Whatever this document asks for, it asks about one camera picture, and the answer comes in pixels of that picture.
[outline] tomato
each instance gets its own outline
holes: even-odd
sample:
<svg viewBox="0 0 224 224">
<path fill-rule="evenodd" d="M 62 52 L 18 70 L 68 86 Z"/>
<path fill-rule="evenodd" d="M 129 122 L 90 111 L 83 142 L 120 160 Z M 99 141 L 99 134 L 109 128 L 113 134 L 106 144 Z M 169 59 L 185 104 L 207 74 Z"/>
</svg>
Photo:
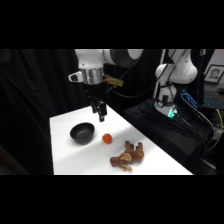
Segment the tomato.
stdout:
<svg viewBox="0 0 224 224">
<path fill-rule="evenodd" d="M 111 137 L 110 134 L 104 135 L 102 139 L 106 144 L 111 144 L 113 141 L 113 138 Z"/>
</svg>

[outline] black curtain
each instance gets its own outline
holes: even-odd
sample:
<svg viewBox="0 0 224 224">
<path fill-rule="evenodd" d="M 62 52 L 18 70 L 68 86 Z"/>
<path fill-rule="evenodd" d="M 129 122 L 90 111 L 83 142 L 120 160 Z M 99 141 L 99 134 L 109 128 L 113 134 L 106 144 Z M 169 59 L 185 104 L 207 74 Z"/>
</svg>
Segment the black curtain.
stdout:
<svg viewBox="0 0 224 224">
<path fill-rule="evenodd" d="M 30 174 L 53 174 L 49 118 L 87 106 L 74 50 L 0 50 L 0 145 Z"/>
</svg>

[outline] cable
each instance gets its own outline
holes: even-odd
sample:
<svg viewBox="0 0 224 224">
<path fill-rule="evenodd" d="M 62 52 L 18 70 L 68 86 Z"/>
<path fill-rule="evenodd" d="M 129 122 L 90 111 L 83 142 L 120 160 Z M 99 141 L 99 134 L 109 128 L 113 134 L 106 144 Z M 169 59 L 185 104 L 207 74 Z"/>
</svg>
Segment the cable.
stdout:
<svg viewBox="0 0 224 224">
<path fill-rule="evenodd" d="M 170 86 L 169 86 L 169 89 L 170 89 L 170 93 L 171 93 L 171 96 L 172 96 L 172 101 L 173 101 L 173 103 L 174 103 L 174 97 L 173 97 L 173 93 L 172 93 L 172 90 L 171 90 L 171 88 L 170 88 Z M 191 128 L 195 128 L 195 127 L 193 127 L 192 125 L 190 125 L 187 121 L 185 121 L 181 116 L 180 116 L 180 114 L 178 114 L 178 116 L 188 125 L 188 126 L 190 126 Z M 202 135 L 201 135 L 201 133 L 199 132 L 199 130 L 197 130 L 196 128 L 195 128 L 195 130 L 196 130 L 196 132 L 198 133 L 198 135 L 200 136 L 200 138 L 197 138 L 197 140 L 201 140 L 202 141 L 202 144 L 203 144 L 203 146 L 205 147 L 205 144 L 204 144 L 204 141 L 203 141 L 203 138 L 202 138 Z"/>
<path fill-rule="evenodd" d="M 122 79 L 122 78 L 124 78 L 124 76 L 126 75 L 126 74 L 128 74 L 128 72 L 130 71 L 130 69 L 131 68 L 129 68 L 119 79 Z M 110 87 L 105 93 L 103 93 L 103 95 L 105 95 L 105 94 L 107 94 L 107 93 L 109 93 L 111 90 L 113 89 L 113 86 L 112 87 Z"/>
<path fill-rule="evenodd" d="M 221 130 L 222 130 L 222 134 L 221 134 L 220 138 L 217 140 L 217 142 L 215 143 L 215 145 L 214 145 L 211 149 L 208 150 L 209 152 L 211 152 L 211 151 L 218 145 L 218 143 L 219 143 L 219 141 L 221 140 L 222 135 L 223 135 L 223 121 L 222 121 L 222 116 L 221 116 L 219 110 L 216 110 L 216 111 L 218 112 L 218 114 L 219 114 L 219 118 L 220 118 L 220 121 L 221 121 Z"/>
<path fill-rule="evenodd" d="M 213 132 L 214 132 L 214 134 L 215 134 L 215 128 L 214 128 L 214 126 L 212 125 L 212 123 L 208 120 L 208 118 L 206 118 L 205 117 L 205 115 L 204 114 L 202 114 L 200 111 L 197 111 L 189 102 L 187 102 L 187 101 L 185 101 L 185 99 L 183 98 L 183 95 L 184 94 L 181 94 L 181 98 L 182 98 L 182 100 L 187 104 L 187 105 L 189 105 L 194 111 L 196 111 L 198 114 L 200 114 L 208 123 L 209 123 L 209 125 L 211 126 L 211 128 L 212 128 L 212 130 L 213 130 Z"/>
<path fill-rule="evenodd" d="M 174 50 L 174 52 L 173 52 L 171 58 L 169 59 L 169 61 L 168 61 L 167 65 L 166 65 L 166 67 L 164 68 L 162 74 L 159 76 L 159 78 L 156 80 L 156 82 L 153 83 L 153 85 L 152 85 L 148 90 L 146 90 L 144 93 L 139 94 L 139 95 L 137 95 L 137 96 L 125 96 L 125 95 L 122 95 L 122 94 L 120 94 L 120 93 L 118 93 L 118 92 L 116 92 L 116 91 L 114 91 L 114 90 L 112 90 L 112 92 L 115 93 L 115 94 L 117 94 L 118 96 L 121 96 L 121 97 L 124 97 L 124 98 L 128 98 L 128 99 L 135 99 L 135 98 L 138 98 L 138 97 L 141 97 L 141 96 L 145 95 L 147 92 L 149 92 L 149 91 L 154 87 L 154 85 L 155 85 L 155 84 L 160 80 L 160 78 L 163 76 L 163 74 L 164 74 L 164 72 L 166 71 L 166 69 L 167 69 L 169 63 L 170 63 L 171 60 L 173 59 L 173 56 L 174 56 L 176 50 L 177 50 L 177 49 Z"/>
</svg>

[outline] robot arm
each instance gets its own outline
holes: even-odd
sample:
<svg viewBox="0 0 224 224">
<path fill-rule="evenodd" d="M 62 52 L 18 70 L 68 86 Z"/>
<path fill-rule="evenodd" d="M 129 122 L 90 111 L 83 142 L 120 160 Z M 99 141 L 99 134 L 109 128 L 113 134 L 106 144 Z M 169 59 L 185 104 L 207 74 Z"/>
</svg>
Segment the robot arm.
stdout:
<svg viewBox="0 0 224 224">
<path fill-rule="evenodd" d="M 191 49 L 169 49 L 168 54 L 174 64 L 160 65 L 156 70 L 157 78 L 164 72 L 159 80 L 160 93 L 156 109 L 173 118 L 177 112 L 173 102 L 177 91 L 172 83 L 190 84 L 197 77 L 198 70 L 191 61 Z"/>
<path fill-rule="evenodd" d="M 140 60 L 143 49 L 75 49 L 79 61 L 79 72 L 69 76 L 70 82 L 84 83 L 93 113 L 99 114 L 100 122 L 107 115 L 102 101 L 104 64 L 131 68 Z"/>
</svg>

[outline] white table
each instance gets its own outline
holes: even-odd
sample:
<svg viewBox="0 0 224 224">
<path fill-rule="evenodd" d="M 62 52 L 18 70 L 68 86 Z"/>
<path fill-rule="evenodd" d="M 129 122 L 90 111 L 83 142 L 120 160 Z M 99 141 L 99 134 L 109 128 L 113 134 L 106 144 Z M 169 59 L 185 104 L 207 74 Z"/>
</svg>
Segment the white table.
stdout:
<svg viewBox="0 0 224 224">
<path fill-rule="evenodd" d="M 105 122 L 99 122 L 98 114 L 91 107 L 50 119 L 52 154 L 55 175 L 191 175 L 183 166 L 141 134 L 110 107 Z M 95 126 L 95 135 L 88 145 L 78 145 L 70 137 L 71 129 L 79 123 Z M 104 134 L 111 134 L 113 143 L 102 141 Z M 145 158 L 131 164 L 133 171 L 113 168 L 111 157 L 125 151 L 125 142 L 137 146 L 142 142 Z"/>
</svg>

